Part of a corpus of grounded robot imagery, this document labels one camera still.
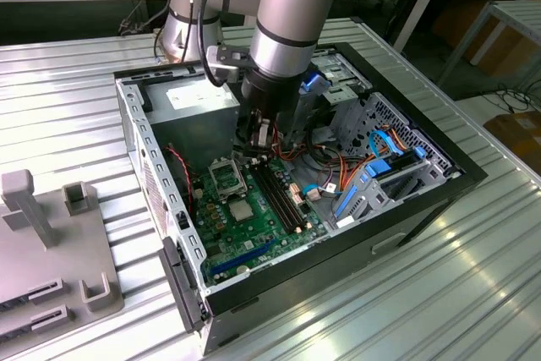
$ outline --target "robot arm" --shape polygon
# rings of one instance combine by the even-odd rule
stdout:
[[[208,0],[203,20],[205,46],[219,40],[220,10],[254,15],[257,27],[249,48],[250,68],[244,75],[242,92],[252,109],[249,138],[254,147],[268,148],[276,114],[294,106],[311,57],[320,37],[332,0]],[[185,45],[189,0],[172,0],[162,43],[166,52],[178,56],[184,46],[188,59],[198,59],[197,30],[192,28]],[[194,0],[199,10],[199,0]]]

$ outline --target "cardboard box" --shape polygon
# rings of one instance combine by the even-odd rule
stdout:
[[[541,113],[502,114],[484,124],[526,165],[541,175]]]

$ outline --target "ram slot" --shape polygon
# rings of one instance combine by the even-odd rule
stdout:
[[[297,227],[304,228],[303,218],[276,180],[274,173],[263,164],[252,167],[250,171],[263,195],[268,200],[270,207],[278,215],[286,232],[291,234],[295,232]]]

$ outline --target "metal shelf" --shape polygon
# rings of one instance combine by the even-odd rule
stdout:
[[[252,30],[228,29],[249,45]],[[419,239],[241,337],[209,359],[539,359],[539,176],[465,118],[367,26],[330,20],[489,178]],[[154,64],[153,36],[0,48],[0,171],[28,167],[36,192],[96,186],[125,307],[16,358],[201,358],[155,252],[160,241],[126,156],[113,71]]]

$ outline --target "chip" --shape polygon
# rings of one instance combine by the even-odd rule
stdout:
[[[221,254],[221,249],[219,245],[211,245],[206,248],[206,253],[209,257],[214,257],[215,255]]]
[[[246,200],[237,200],[229,204],[229,211],[237,222],[249,219],[254,215],[252,208]]]

